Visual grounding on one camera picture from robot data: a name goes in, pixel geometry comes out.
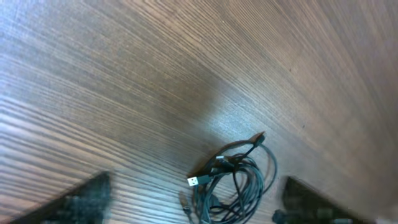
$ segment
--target black device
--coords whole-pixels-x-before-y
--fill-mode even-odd
[[[272,217],[276,224],[366,223],[293,177],[286,180],[282,201],[285,210],[276,210]]]
[[[110,174],[104,171],[10,223],[99,224],[103,223],[110,198]]]

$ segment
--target usb connector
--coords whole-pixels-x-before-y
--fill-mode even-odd
[[[196,186],[196,185],[201,185],[201,184],[207,184],[211,181],[211,177],[209,175],[203,175],[200,177],[191,177],[188,178],[188,184],[190,187]]]

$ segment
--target table surface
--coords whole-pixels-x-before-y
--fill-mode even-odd
[[[1,5],[0,220],[111,170],[111,223],[187,223],[187,174],[260,131],[279,180],[398,203],[398,1]]]

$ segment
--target cable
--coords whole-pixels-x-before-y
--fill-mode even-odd
[[[198,176],[188,178],[193,189],[193,203],[195,213],[200,224],[234,224],[246,223],[256,212],[262,196],[275,182],[277,175],[277,161],[271,150],[264,146],[265,140],[261,133],[255,140],[236,141],[220,149],[205,166],[198,172]],[[233,156],[223,156],[231,149],[252,144],[252,148],[246,153],[238,153]],[[271,181],[265,186],[265,179],[256,162],[248,155],[257,147],[263,148],[274,164],[274,173]],[[242,173],[246,176],[245,183],[239,188],[236,174]],[[237,197],[231,203],[220,203],[213,194],[218,182],[226,175],[233,175],[234,186]]]

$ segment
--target tangled cord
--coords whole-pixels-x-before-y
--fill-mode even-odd
[[[277,175],[277,161],[271,150],[264,146],[265,140],[263,134],[259,135],[254,141],[236,141],[221,148],[219,153],[213,156],[199,171],[204,174],[201,177],[195,177],[193,203],[195,213],[200,223],[214,224],[232,224],[246,223],[256,212],[262,196],[270,189]],[[246,153],[238,153],[233,156],[222,156],[225,152],[237,147],[252,144],[252,148]],[[265,179],[259,170],[256,162],[248,155],[257,147],[263,148],[274,163],[274,173],[272,179],[265,186]],[[236,174],[243,173],[245,183],[239,188]],[[213,194],[218,182],[226,175],[232,174],[237,197],[231,203],[220,203]]]

